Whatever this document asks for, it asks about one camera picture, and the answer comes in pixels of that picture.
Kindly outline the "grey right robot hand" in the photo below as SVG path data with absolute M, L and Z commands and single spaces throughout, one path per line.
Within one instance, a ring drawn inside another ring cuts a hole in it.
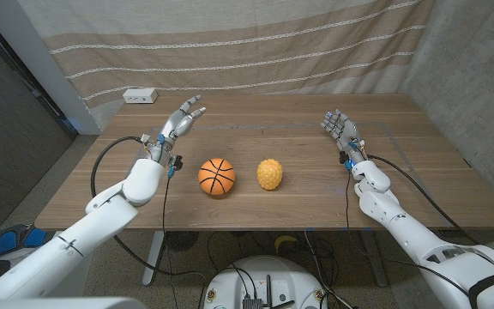
M 353 167 L 365 161 L 362 154 L 362 138 L 356 124 L 345 113 L 338 109 L 335 112 L 327 112 L 321 126 L 335 139 L 340 151 L 340 164 L 348 163 Z

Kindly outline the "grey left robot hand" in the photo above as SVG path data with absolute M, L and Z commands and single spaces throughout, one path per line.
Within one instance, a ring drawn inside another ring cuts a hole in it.
M 188 134 L 196 119 L 200 118 L 206 111 L 205 107 L 201 107 L 193 112 L 190 110 L 201 97 L 202 96 L 198 94 L 186 100 L 166 120 L 165 125 L 155 139 L 148 143 L 148 157 L 152 161 L 159 163 L 163 167 L 169 165 L 169 162 L 172 160 L 171 151 L 177 139 Z

